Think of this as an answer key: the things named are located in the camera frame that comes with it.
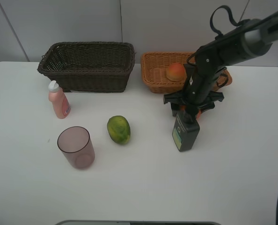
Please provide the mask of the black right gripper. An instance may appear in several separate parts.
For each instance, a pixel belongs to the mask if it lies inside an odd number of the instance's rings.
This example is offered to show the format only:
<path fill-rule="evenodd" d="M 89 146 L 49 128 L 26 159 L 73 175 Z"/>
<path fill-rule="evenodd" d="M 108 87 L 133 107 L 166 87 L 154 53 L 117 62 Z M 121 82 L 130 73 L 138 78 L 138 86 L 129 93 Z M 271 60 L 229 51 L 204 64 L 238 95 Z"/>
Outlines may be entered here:
<path fill-rule="evenodd" d="M 215 102 L 222 102 L 224 95 L 221 92 L 213 91 L 212 88 L 218 85 L 220 76 L 224 76 L 224 68 L 220 68 L 214 75 L 201 77 L 197 69 L 190 65 L 184 64 L 186 71 L 186 80 L 183 88 L 174 93 L 165 94 L 163 103 L 170 103 L 172 116 L 175 117 L 182 110 L 182 105 L 192 106 L 192 112 L 206 112 L 215 108 Z"/>

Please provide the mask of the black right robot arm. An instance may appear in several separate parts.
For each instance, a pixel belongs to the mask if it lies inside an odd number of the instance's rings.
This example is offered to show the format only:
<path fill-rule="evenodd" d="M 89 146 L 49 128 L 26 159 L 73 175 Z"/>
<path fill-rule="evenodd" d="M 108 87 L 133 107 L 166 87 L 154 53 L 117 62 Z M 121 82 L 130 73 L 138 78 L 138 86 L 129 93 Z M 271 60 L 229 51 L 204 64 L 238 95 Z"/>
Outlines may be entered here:
<path fill-rule="evenodd" d="M 227 11 L 230 23 L 236 28 L 222 34 L 210 21 L 212 31 L 217 34 L 215 40 L 188 57 L 183 65 L 187 76 L 183 88 L 163 97 L 165 104 L 170 103 L 173 116 L 182 109 L 192 116 L 213 109 L 216 101 L 224 100 L 223 93 L 212 89 L 226 68 L 265 55 L 278 41 L 278 11 L 262 20 L 236 22 L 230 7 L 220 8 Z"/>

